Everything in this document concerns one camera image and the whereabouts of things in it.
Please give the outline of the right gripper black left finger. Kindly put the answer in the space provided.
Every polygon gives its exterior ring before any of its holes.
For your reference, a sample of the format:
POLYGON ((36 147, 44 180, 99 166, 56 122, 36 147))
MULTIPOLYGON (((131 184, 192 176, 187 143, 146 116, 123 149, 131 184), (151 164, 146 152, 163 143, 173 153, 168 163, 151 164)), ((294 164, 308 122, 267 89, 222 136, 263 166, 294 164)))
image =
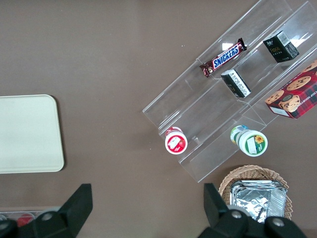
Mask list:
POLYGON ((18 227, 15 220, 0 223, 2 238, 75 238, 93 209, 92 186, 84 183, 58 211, 48 211, 18 227))

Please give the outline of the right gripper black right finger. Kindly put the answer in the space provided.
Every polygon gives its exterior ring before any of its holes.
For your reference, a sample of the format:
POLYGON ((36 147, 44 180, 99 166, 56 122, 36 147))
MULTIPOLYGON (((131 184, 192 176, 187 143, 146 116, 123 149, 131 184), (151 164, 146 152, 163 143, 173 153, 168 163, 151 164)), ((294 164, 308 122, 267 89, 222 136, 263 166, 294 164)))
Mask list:
POLYGON ((268 217, 259 223, 242 211, 229 209, 213 183, 204 184, 204 210, 209 227, 200 238, 305 238, 291 220, 268 217))

